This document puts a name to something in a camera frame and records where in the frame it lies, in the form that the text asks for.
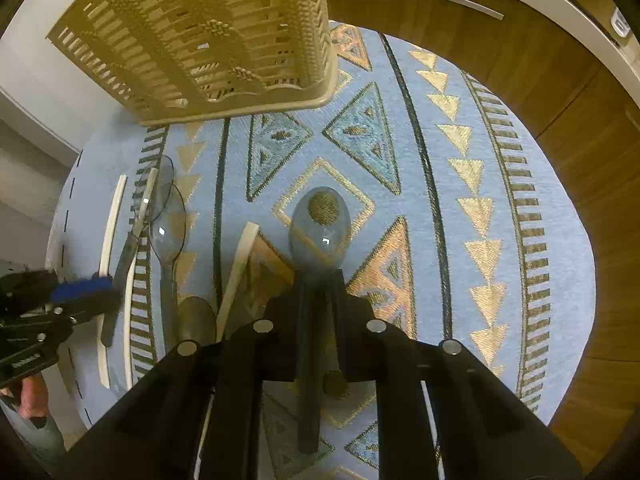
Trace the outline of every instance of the beige plastic basket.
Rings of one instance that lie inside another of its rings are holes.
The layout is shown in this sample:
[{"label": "beige plastic basket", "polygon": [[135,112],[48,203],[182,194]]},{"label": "beige plastic basket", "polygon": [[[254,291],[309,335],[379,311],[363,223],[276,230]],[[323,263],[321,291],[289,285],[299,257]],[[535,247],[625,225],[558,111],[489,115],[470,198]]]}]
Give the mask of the beige plastic basket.
[{"label": "beige plastic basket", "polygon": [[75,0],[48,35],[143,125],[320,106],[326,0]]}]

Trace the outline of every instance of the white countertop edge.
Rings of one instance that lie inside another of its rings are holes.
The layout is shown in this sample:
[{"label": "white countertop edge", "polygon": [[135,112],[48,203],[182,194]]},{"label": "white countertop edge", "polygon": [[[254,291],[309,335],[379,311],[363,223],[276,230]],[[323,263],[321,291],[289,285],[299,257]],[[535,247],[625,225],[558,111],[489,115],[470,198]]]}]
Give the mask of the white countertop edge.
[{"label": "white countertop edge", "polygon": [[609,38],[569,0],[520,0],[580,41],[616,77],[640,107],[640,78]]}]

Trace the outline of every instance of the wooden stick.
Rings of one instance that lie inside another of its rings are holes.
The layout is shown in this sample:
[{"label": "wooden stick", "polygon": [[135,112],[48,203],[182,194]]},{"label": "wooden stick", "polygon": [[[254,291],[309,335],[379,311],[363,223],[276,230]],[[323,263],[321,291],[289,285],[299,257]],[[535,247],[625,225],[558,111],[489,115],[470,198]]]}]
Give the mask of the wooden stick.
[{"label": "wooden stick", "polygon": [[[107,226],[104,229],[104,239],[102,240],[102,252],[100,253],[100,266],[98,268],[98,274],[100,276],[108,276],[109,274],[109,261],[111,259],[111,247],[113,245],[113,235],[116,229],[116,220],[118,219],[118,212],[120,211],[120,204],[122,203],[122,195],[124,194],[124,187],[127,183],[127,175],[121,174],[118,179],[118,184],[113,193],[113,199],[111,200],[111,208],[109,209],[109,216],[107,218]],[[107,366],[107,349],[100,341],[100,334],[102,333],[102,324],[104,322],[104,315],[96,317],[97,325],[97,351],[98,351],[98,371],[100,373],[100,382],[105,388],[110,388],[109,382],[109,369]]]},{"label": "wooden stick", "polygon": [[134,258],[127,274],[127,286],[124,293],[124,330],[122,333],[122,351],[124,353],[124,377],[127,391],[133,387],[133,371],[131,369],[131,301],[133,299],[133,277],[136,273]]},{"label": "wooden stick", "polygon": [[254,246],[255,237],[258,235],[260,226],[253,222],[247,222],[242,231],[242,236],[236,247],[236,255],[234,256],[234,262],[231,265],[231,274],[229,280],[226,282],[225,294],[222,297],[222,303],[220,303],[220,309],[218,311],[218,320],[216,322],[216,342],[222,340],[223,333],[225,332],[226,320],[229,317],[231,311],[231,305],[234,302],[236,296],[236,290],[240,284],[240,279],[244,273],[249,254]]}]

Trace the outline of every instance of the knife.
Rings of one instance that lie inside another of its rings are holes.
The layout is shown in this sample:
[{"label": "knife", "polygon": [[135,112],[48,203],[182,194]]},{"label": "knife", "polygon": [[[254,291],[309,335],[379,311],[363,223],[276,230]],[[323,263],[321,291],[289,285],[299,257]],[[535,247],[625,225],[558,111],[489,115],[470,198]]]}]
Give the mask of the knife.
[{"label": "knife", "polygon": [[[136,216],[133,227],[127,235],[127,240],[124,243],[122,252],[120,253],[120,259],[118,260],[118,266],[113,275],[113,286],[116,290],[119,290],[124,295],[124,290],[127,285],[127,275],[129,273],[129,267],[131,262],[136,257],[138,252],[138,243],[140,242],[140,233],[145,225],[146,209],[151,199],[151,193],[153,192],[154,185],[156,183],[156,177],[158,176],[158,168],[152,168],[149,171],[148,179],[146,180],[145,192],[142,195],[142,202],[140,203],[140,209]],[[102,331],[100,332],[100,340],[102,344],[107,348],[110,348],[113,344],[113,334],[116,329],[116,322],[118,320],[119,310],[112,310],[104,314],[104,321],[102,323]]]}]

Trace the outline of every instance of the hand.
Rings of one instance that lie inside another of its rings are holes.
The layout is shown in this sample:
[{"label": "hand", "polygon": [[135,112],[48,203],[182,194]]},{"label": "hand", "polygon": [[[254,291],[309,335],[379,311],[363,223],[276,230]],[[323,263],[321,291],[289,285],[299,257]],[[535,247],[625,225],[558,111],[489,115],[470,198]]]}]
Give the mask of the hand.
[{"label": "hand", "polygon": [[[11,397],[9,388],[0,390],[0,394]],[[49,391],[42,377],[37,374],[22,380],[22,393],[18,414],[25,420],[36,416],[49,415]]]}]

